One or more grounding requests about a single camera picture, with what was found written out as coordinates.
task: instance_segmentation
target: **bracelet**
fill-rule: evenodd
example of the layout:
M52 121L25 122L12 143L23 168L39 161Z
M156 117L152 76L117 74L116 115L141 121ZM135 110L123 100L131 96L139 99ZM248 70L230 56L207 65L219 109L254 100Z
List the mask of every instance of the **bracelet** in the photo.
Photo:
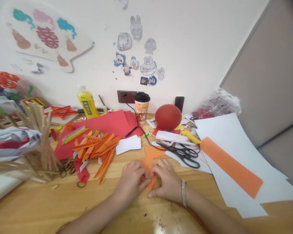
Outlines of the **bracelet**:
M186 194L185 194L185 185L186 185L186 183L187 182L185 180L182 180L182 203L183 203L184 207L187 207Z

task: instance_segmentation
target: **plastic bag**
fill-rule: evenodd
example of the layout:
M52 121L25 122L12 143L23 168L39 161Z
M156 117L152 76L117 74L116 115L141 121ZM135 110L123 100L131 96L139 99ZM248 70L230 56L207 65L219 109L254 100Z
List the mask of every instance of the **plastic bag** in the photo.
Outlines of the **plastic bag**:
M231 113L236 113L237 115L242 113L240 99L232 96L222 88L214 90L198 110L192 112L196 119L207 119Z

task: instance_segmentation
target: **red paper star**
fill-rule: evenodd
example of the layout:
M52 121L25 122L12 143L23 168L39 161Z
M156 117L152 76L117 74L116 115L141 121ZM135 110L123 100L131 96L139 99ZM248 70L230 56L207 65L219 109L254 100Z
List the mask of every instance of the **red paper star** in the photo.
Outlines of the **red paper star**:
M65 119L67 115L71 114L78 114L77 111L71 110L71 106L66 106L66 107L56 107L56 106L51 106L52 111L52 117L60 117L62 120Z

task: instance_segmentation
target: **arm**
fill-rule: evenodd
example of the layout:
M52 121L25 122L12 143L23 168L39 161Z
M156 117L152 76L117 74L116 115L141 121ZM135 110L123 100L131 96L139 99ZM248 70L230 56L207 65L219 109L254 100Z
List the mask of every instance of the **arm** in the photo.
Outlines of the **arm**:
M124 211L151 182L147 179L141 182L141 176L148 174L139 161L125 165L120 180L105 201L92 208L78 219L66 225L59 234L97 234L117 215Z
M149 192L148 197L166 198L182 204L182 180L174 171L173 166L166 159L158 160L151 170L151 177L154 173L162 180L162 187ZM205 223L212 234L248 234L244 226L227 215L204 196L185 186L186 204L192 208L201 220Z

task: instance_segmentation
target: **chinese character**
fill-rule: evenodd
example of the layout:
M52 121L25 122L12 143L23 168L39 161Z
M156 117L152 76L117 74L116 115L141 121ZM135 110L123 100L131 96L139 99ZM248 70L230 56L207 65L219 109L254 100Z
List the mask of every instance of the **chinese character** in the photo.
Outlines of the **chinese character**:
M37 34L38 37L41 39L41 41L48 47L52 48L52 49L56 49L59 47L58 44L58 37L55 35L54 32L51 31L51 29L49 29L48 27L46 28L41 28L41 27L37 27Z

